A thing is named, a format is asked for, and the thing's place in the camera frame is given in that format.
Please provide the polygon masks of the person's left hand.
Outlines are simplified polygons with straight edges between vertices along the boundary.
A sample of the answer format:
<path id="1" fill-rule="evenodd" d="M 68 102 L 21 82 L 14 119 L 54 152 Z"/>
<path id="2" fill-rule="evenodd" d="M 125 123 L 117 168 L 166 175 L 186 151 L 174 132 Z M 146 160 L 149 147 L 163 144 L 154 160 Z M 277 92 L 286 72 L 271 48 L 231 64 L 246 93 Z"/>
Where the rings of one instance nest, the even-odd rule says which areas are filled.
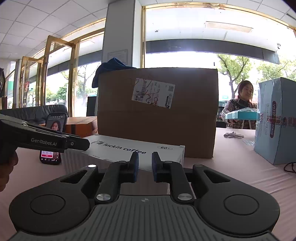
<path id="1" fill-rule="evenodd" d="M 0 192 L 2 192 L 10 179 L 10 174 L 12 173 L 14 166 L 19 162 L 18 155 L 16 151 L 10 156 L 6 164 L 1 165 L 1 175 L 0 175 Z"/>

